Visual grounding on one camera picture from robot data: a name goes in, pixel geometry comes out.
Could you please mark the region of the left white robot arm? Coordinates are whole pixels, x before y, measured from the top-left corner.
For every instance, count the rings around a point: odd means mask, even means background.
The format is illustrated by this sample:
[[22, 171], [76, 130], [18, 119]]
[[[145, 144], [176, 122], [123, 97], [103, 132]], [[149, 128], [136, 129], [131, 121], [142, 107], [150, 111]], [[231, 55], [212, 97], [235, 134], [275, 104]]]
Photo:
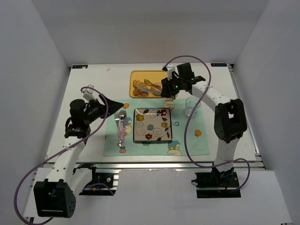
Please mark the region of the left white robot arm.
[[62, 153], [44, 181], [37, 181], [33, 192], [37, 214], [46, 218], [70, 218], [76, 207], [76, 197], [92, 181], [92, 170], [76, 169], [76, 162], [90, 136], [90, 125], [95, 120], [121, 109], [124, 104], [104, 96], [75, 99], [70, 103], [70, 117], [66, 122]]

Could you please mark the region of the striped bread roll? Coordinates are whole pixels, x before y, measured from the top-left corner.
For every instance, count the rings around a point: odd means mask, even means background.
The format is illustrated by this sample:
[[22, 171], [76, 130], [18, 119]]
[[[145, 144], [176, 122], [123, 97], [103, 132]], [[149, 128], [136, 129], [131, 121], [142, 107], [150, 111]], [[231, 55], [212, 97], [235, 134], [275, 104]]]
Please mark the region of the striped bread roll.
[[145, 83], [139, 81], [139, 80], [133, 80], [133, 86], [139, 90], [140, 92], [143, 92], [143, 93], [148, 93], [148, 88], [147, 86], [145, 85]]

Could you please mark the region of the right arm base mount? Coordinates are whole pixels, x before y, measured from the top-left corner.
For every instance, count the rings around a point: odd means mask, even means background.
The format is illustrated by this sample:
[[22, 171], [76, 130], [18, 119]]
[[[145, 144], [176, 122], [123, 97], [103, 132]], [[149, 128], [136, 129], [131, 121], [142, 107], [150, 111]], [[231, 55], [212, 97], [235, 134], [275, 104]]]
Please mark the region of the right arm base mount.
[[212, 173], [198, 172], [195, 173], [195, 179], [191, 180], [191, 184], [196, 186], [199, 199], [241, 198], [240, 190], [235, 190], [240, 186], [236, 172], [220, 183], [217, 183]]

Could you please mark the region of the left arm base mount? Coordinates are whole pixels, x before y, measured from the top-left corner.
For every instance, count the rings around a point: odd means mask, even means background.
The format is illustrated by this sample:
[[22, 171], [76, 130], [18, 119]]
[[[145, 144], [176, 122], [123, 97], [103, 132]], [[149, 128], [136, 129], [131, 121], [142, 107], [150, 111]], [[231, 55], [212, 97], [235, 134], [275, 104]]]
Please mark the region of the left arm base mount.
[[112, 196], [118, 186], [119, 172], [113, 169], [98, 168], [95, 164], [79, 164], [73, 174], [79, 169], [88, 169], [91, 179], [79, 195]]

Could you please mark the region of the metal serving tongs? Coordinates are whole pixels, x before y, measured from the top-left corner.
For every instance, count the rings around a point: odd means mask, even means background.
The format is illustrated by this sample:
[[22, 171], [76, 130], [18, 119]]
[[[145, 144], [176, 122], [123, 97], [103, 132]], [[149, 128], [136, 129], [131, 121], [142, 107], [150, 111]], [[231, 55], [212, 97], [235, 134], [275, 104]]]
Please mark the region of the metal serving tongs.
[[145, 80], [144, 80], [144, 83], [145, 83], [145, 85], [146, 85], [147, 88], [148, 88], [148, 93], [152, 93], [152, 94], [155, 93], [155, 91], [153, 91], [153, 90], [150, 89], [150, 87], [153, 85], [153, 83], [152, 83], [151, 81], [145, 79]]

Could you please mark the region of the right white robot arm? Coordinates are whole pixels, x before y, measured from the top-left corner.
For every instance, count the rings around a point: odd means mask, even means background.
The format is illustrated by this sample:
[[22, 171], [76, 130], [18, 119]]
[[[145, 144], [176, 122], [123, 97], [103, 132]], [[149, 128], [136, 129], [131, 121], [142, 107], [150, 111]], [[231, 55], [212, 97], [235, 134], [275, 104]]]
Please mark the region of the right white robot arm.
[[216, 158], [212, 165], [212, 176], [217, 182], [233, 174], [233, 161], [237, 144], [247, 130], [243, 102], [230, 99], [213, 89], [210, 82], [195, 76], [190, 63], [162, 68], [167, 73], [162, 83], [161, 96], [174, 98], [181, 90], [204, 102], [214, 112], [214, 131], [218, 137]]

